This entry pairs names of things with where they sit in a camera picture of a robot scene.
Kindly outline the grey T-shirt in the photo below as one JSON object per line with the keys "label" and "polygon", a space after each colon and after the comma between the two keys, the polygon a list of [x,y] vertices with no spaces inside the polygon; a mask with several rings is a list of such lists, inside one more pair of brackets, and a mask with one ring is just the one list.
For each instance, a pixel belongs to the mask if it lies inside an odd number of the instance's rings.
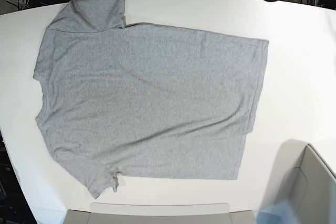
{"label": "grey T-shirt", "polygon": [[97,198],[118,176],[236,180],[268,41],[151,23],[125,0],[71,0],[47,27],[36,122],[55,162]]}

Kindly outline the beige box right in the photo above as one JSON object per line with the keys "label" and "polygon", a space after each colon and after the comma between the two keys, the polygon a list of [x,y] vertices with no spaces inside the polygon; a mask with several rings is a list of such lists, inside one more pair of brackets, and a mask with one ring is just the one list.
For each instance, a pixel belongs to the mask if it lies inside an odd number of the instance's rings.
{"label": "beige box right", "polygon": [[288,182],[283,223],[335,223],[335,173],[311,145]]}

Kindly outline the beige tray bottom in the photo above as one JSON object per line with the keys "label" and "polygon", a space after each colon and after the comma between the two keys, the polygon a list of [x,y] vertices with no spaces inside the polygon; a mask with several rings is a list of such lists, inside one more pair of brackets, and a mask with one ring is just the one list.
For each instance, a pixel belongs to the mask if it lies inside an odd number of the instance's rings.
{"label": "beige tray bottom", "polygon": [[251,210],[230,205],[121,205],[92,203],[89,211],[68,210],[64,223],[256,223]]}

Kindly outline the blue translucent object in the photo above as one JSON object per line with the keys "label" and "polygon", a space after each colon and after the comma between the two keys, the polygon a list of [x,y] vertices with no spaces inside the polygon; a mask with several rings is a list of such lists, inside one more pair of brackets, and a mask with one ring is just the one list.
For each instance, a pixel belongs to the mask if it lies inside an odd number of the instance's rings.
{"label": "blue translucent object", "polygon": [[300,221],[288,200],[280,201],[271,207],[255,212],[258,224],[298,224]]}

